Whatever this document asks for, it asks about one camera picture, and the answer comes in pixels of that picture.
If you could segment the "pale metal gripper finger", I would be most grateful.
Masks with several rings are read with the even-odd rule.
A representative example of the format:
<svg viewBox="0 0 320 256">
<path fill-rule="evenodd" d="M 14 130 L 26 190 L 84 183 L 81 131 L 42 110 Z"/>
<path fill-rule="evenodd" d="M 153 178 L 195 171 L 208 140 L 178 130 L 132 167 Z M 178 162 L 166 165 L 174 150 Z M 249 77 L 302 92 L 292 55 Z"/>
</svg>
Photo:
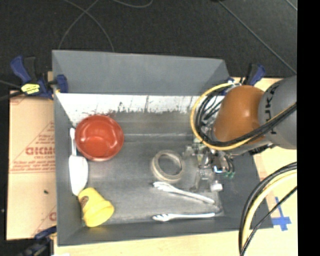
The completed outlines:
<svg viewBox="0 0 320 256">
<path fill-rule="evenodd" d="M 191 190 L 193 192 L 209 192 L 211 190 L 211 185 L 215 180 L 215 174 L 210 168 L 200 168 L 197 170 L 194 184 Z"/>
<path fill-rule="evenodd" d="M 194 143 L 189 144 L 185 147 L 184 150 L 184 158 L 196 158 L 198 163 L 207 163 L 208 162 L 208 156 L 206 155 L 208 152 L 208 149 L 205 145 Z"/>
</svg>

